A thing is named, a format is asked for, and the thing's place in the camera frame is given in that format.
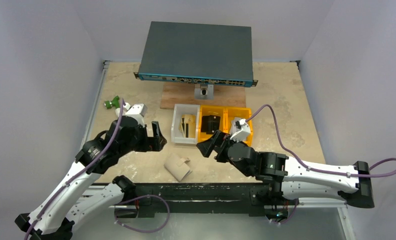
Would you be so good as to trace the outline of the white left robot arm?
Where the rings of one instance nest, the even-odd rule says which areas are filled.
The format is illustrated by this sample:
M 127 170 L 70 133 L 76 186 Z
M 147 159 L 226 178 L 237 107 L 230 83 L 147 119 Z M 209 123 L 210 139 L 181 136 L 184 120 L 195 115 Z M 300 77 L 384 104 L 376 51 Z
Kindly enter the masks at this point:
M 69 171 L 52 193 L 35 210 L 15 219 L 26 240 L 69 240 L 87 220 L 111 205 L 150 198 L 148 190 L 124 175 L 116 176 L 100 192 L 79 202 L 83 193 L 119 159 L 131 152 L 160 152 L 167 144 L 159 122 L 152 121 L 152 136 L 140 114 L 127 114 L 114 120 L 108 130 L 84 143 Z

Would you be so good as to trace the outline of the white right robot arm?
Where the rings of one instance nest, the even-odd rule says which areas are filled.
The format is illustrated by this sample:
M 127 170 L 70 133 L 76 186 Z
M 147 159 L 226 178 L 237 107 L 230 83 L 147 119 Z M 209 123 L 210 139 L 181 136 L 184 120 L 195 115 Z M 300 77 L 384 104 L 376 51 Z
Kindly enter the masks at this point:
M 269 184 L 270 197 L 332 198 L 356 208 L 374 208 L 371 179 L 358 176 L 369 173 L 366 162 L 345 166 L 317 163 L 316 167 L 321 167 L 322 172 L 316 172 L 301 165 L 295 157 L 254 150 L 244 143 L 248 135 L 244 130 L 234 134 L 217 130 L 196 146 L 205 158 L 215 151 L 217 162 L 230 163 L 246 177 Z

